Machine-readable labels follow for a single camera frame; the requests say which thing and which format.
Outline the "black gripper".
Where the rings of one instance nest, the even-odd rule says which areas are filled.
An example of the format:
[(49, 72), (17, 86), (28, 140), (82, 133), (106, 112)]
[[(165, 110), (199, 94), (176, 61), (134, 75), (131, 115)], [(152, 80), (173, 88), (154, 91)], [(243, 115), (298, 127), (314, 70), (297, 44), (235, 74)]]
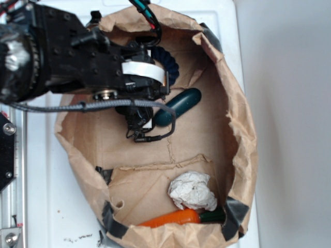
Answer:
[(156, 65), (152, 46), (142, 41), (120, 45), (98, 27), (72, 32), (72, 51), (80, 75), (72, 93), (110, 98), (164, 99), (170, 91), (169, 74)]

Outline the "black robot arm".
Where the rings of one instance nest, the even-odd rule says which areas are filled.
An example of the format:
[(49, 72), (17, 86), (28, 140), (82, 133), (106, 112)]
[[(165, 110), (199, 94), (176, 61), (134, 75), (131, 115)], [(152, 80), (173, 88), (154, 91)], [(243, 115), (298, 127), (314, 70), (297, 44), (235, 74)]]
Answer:
[(146, 1), (133, 1), (151, 26), (150, 37), (126, 45), (111, 41), (98, 26), (86, 28), (70, 12), (28, 2), (9, 10), (1, 25), (1, 103), (55, 94), (87, 94), (95, 99), (157, 100), (169, 94), (167, 71), (151, 50), (161, 26)]

